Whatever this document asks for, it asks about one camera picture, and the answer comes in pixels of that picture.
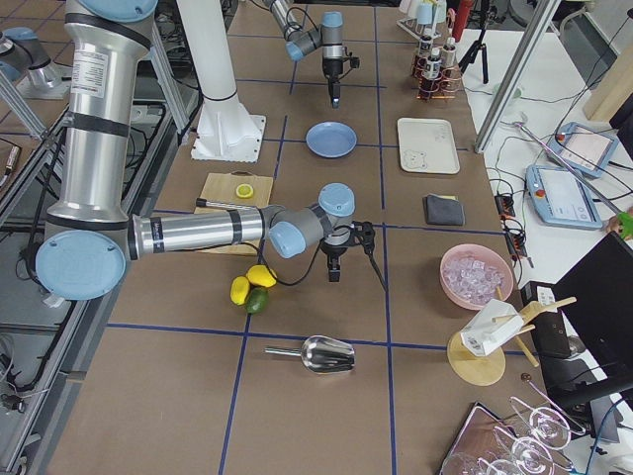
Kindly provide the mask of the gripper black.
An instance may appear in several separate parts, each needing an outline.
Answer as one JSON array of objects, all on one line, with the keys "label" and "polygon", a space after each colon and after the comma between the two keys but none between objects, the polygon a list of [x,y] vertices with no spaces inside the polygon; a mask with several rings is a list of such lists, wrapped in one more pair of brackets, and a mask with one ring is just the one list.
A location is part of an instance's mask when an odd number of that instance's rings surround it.
[{"label": "gripper black", "polygon": [[321,61],[322,73],[329,83],[329,97],[332,107],[340,104],[340,77],[343,75],[343,57],[324,57]]},{"label": "gripper black", "polygon": [[342,238],[332,243],[325,238],[320,241],[319,249],[326,256],[326,264],[328,270],[328,281],[339,282],[340,281],[340,257],[346,252],[349,245],[352,243],[352,237],[348,236],[346,240]]}]

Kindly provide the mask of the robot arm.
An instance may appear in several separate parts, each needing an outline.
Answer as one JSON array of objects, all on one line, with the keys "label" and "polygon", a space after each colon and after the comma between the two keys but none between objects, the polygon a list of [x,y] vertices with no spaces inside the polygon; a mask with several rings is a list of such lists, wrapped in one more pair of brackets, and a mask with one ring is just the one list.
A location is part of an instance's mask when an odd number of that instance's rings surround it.
[{"label": "robot arm", "polygon": [[[204,98],[193,158],[253,162],[265,117],[240,102],[221,1],[176,1]],[[354,195],[327,184],[317,202],[300,211],[282,206],[229,209],[168,218],[130,218],[122,208],[131,108],[139,61],[149,53],[158,1],[67,1],[65,29],[75,44],[67,113],[66,157],[58,201],[46,212],[45,241],[36,255],[41,284],[65,300],[86,301],[112,291],[127,263],[146,254],[243,244],[266,239],[284,258],[320,241],[343,242]],[[332,107],[339,75],[350,56],[343,18],[322,15],[309,30],[288,1],[263,1],[293,61],[322,48]]]},{"label": "robot arm", "polygon": [[340,104],[340,80],[346,75],[344,64],[349,63],[349,70],[359,66],[359,59],[343,44],[342,14],[339,11],[326,11],[321,23],[313,23],[308,29],[296,20],[288,1],[264,1],[263,5],[277,22],[292,61],[298,62],[321,49],[322,73],[327,81],[331,106],[337,109]]}]

